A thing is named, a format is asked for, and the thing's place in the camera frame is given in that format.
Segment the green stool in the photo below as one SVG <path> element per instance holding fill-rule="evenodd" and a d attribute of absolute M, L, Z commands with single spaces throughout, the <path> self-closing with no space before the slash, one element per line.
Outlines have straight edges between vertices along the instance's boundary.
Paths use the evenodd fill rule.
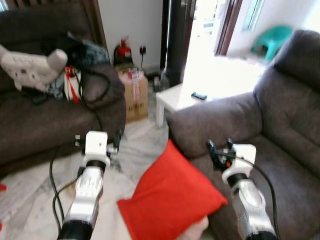
<path fill-rule="evenodd" d="M 272 60 L 277 51 L 285 41 L 291 36 L 292 29 L 288 26 L 276 26 L 263 33 L 256 41 L 252 51 L 257 53 L 261 46 L 268 48 L 265 59 Z"/>

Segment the fire extinguisher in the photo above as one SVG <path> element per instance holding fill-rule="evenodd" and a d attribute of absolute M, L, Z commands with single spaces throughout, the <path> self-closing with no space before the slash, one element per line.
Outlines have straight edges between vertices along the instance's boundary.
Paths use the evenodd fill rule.
<path fill-rule="evenodd" d="M 128 37 L 121 38 L 121 44 L 117 45 L 113 52 L 113 65 L 133 63 L 131 48 L 128 46 Z"/>

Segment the power cord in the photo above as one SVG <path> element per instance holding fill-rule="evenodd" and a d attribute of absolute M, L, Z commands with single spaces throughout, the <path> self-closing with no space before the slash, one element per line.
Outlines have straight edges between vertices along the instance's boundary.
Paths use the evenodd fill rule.
<path fill-rule="evenodd" d="M 81 96 L 81 99 L 83 100 L 83 102 L 84 102 L 85 106 L 88 108 L 88 110 L 94 112 L 95 117 L 96 117 L 96 119 L 97 119 L 97 121 L 98 121 L 98 124 L 99 124 L 99 130 L 102 131 L 102 130 L 103 130 L 103 126 L 102 126 L 101 119 L 100 119 L 100 117 L 99 117 L 99 115 L 98 115 L 98 112 L 97 112 L 96 109 L 91 109 L 91 108 L 88 106 L 88 103 L 95 103 L 95 102 L 97 102 L 97 101 L 100 101 L 100 100 L 108 93 L 108 91 L 109 91 L 109 89 L 110 89 L 110 85 L 111 85 L 110 79 L 109 79 L 106 75 L 104 75 L 104 74 L 102 74 L 102 73 L 100 73 L 100 72 L 92 71 L 92 70 L 87 69 L 87 68 L 85 68 L 85 67 L 83 67 L 83 66 L 76 66 L 76 68 L 79 69 L 79 70 L 81 70 L 81 71 L 83 71 L 83 72 L 85 72 L 85 73 L 88 73 L 88 74 L 91 74 L 91 75 L 96 75 L 96 76 L 98 76 L 98 77 L 100 77 L 100 78 L 103 78 L 103 79 L 105 79 L 106 82 L 107 82 L 107 87 L 106 87 L 106 89 L 103 91 L 103 93 L 102 93 L 97 99 L 95 99 L 94 101 L 87 101 L 87 100 L 85 99 L 82 91 L 81 91 L 81 89 L 83 89 L 83 81 L 80 81 L 80 80 L 79 80 L 77 73 L 74 74 L 74 75 L 75 75 L 75 78 L 76 78 L 76 81 L 78 82 L 78 86 L 79 86 L 79 88 L 78 88 L 78 94 L 79 94 L 79 96 Z"/>
<path fill-rule="evenodd" d="M 270 179 L 268 178 L 268 176 L 265 174 L 265 172 L 260 167 L 258 167 L 254 163 L 244 159 L 243 157 L 238 157 L 238 156 L 226 154 L 226 153 L 223 153 L 223 152 L 220 152 L 220 151 L 217 152 L 217 154 L 220 155 L 220 156 L 239 159 L 239 160 L 251 165 L 254 169 L 256 169 L 264 177 L 264 179 L 266 180 L 266 182 L 269 185 L 270 192 L 271 192 L 272 206 L 273 206 L 273 222 L 274 222 L 275 234 L 276 234 L 277 238 L 279 240 L 281 240 L 279 226 L 278 226 L 276 194 L 275 194 L 274 186 L 272 185 L 272 183 L 271 183 Z"/>
<path fill-rule="evenodd" d="M 72 184 L 74 184 L 79 177 L 77 177 L 76 179 L 72 180 L 71 182 L 67 183 L 65 186 L 63 186 L 58 192 L 57 194 L 54 195 L 53 200 L 52 200 L 52 211 L 53 211 L 53 215 L 54 215 L 54 219 L 56 221 L 57 227 L 58 227 L 58 233 L 60 233 L 61 231 L 61 225 L 58 219 L 58 215 L 57 215 L 57 211 L 56 211 L 56 200 L 58 199 L 59 201 L 59 194 L 65 190 L 66 188 L 68 188 L 69 186 L 71 186 Z"/>
<path fill-rule="evenodd" d="M 53 176 L 53 165 L 54 165 L 54 160 L 59 152 L 59 150 L 64 146 L 63 145 L 60 145 L 54 152 L 53 154 L 53 157 L 52 159 L 50 160 L 50 164 L 49 164 L 49 178 L 50 178 L 50 183 L 51 183 L 51 186 L 52 186 L 52 189 L 53 189 L 53 192 L 54 192 L 54 195 L 57 195 L 58 194 L 58 191 L 57 191 L 57 187 L 56 187 L 56 183 L 55 183 L 55 179 L 54 179 L 54 176 Z M 60 215 L 61 215 L 61 219 L 62 219 L 62 222 L 64 221 L 65 219 L 65 214 L 64 214 L 64 210 L 63 210 L 63 207 L 62 207 L 62 204 L 61 204 L 61 201 L 60 201 L 60 198 L 58 196 L 57 198 L 57 201 L 58 201 L 58 207 L 59 207 L 59 210 L 60 210 Z M 56 213 L 56 206 L 54 205 L 54 211 L 53 211 L 53 215 L 54 215 L 54 219 L 55 219 L 55 222 L 56 224 L 58 225 L 58 229 L 61 230 L 61 225 L 60 225 L 60 222 L 59 222 L 59 219 L 58 219 L 58 216 L 57 216 L 57 213 Z"/>
<path fill-rule="evenodd" d="M 144 55 L 143 54 L 141 54 L 141 69 L 144 69 L 142 66 L 142 64 L 143 64 L 143 62 L 144 62 Z"/>

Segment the doorway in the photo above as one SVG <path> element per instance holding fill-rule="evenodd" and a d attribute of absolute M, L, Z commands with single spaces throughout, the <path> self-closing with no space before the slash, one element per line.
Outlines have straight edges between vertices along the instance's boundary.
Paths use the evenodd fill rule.
<path fill-rule="evenodd" d="M 195 3 L 188 58 L 214 56 L 225 22 L 229 0 L 197 0 Z"/>

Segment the tiled floor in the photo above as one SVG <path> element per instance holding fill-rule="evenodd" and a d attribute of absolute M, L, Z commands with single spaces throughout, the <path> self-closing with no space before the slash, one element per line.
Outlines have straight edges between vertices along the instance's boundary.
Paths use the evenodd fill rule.
<path fill-rule="evenodd" d="M 116 201 L 129 198 L 141 175 L 163 152 L 168 141 L 168 126 L 155 125 L 155 94 L 149 93 L 149 118 L 127 124 L 119 154 L 104 177 L 104 191 L 92 240 L 129 240 L 126 225 Z M 81 154 L 59 158 L 53 174 L 57 188 L 72 180 L 82 163 Z M 0 240 L 55 240 L 57 227 L 52 213 L 53 191 L 49 181 L 49 163 L 6 177 L 5 193 L 0 193 L 0 220 L 3 223 Z M 72 188 L 61 194 L 64 211 L 73 199 Z M 202 240 L 213 240 L 205 231 Z"/>

